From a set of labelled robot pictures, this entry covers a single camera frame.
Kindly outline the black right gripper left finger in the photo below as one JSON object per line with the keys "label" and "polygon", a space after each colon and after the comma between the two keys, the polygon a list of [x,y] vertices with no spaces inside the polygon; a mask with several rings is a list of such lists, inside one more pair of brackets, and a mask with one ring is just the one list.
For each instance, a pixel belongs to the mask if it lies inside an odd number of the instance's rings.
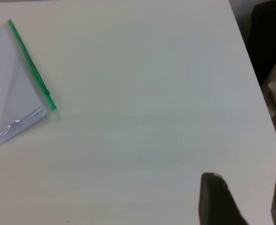
{"label": "black right gripper left finger", "polygon": [[198,206],[201,225],[246,225],[227,183],[217,173],[201,175]]}

